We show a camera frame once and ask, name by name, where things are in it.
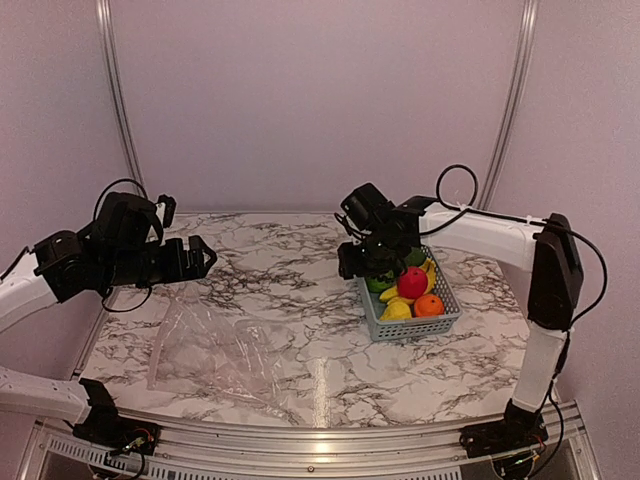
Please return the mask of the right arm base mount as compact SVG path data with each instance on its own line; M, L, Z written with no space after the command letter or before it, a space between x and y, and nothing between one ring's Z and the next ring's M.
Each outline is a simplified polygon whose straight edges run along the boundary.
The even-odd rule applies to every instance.
M522 425L497 420L463 427L459 443L469 458L478 458L541 445L548 438L542 421L527 429Z

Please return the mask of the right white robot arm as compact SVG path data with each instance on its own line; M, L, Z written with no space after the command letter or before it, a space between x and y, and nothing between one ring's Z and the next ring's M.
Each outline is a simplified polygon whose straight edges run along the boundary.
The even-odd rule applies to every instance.
M529 437L570 345L584 272L567 219L508 217L440 199L414 196L400 205L371 183L340 204L338 220L354 242L338 249L344 279L400 273L421 244L488 257L530 276L526 315L529 337L520 377L495 430L506 448Z

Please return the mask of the clear zip top bag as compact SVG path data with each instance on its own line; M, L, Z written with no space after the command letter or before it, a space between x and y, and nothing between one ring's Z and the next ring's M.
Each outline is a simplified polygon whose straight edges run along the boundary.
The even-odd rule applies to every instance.
M147 388L285 417L283 349L290 336L278 322L234 317L182 294L169 302L155 337Z

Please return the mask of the grey plastic basket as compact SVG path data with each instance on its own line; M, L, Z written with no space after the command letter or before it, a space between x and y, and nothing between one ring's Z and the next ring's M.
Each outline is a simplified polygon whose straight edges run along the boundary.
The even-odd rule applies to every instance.
M437 295L443 301L445 313L436 317L415 318L413 303L411 307L413 317L411 319L381 322L379 317L386 307L386 304L380 302L378 299L381 293L369 292L365 279L358 278L356 284L364 308L365 322L373 341L390 341L443 334L448 332L455 321L461 316L462 311L459 302L455 298L449 282L442 272L438 261L435 259L434 254L426 246L422 246L421 249L426 253L427 259L432 259L436 263L436 284L429 294Z

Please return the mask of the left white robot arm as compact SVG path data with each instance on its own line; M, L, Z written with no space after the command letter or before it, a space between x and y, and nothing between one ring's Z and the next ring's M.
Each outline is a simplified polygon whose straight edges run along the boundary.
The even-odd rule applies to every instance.
M1 275L1 332L57 320L65 304L88 294L107 300L120 287L150 294L160 285L205 278L217 255L198 235L182 240L168 234L175 208L167 195L104 193L86 226L24 248ZM3 364L1 408L86 423L106 445L119 444L127 432L98 381L60 380Z

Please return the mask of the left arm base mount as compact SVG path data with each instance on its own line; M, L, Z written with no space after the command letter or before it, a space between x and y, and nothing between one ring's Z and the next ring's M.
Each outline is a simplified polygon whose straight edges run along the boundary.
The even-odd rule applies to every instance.
M151 456L159 439L160 426L142 420L119 418L100 424L76 424L72 432L76 438L109 448L117 454L135 450Z

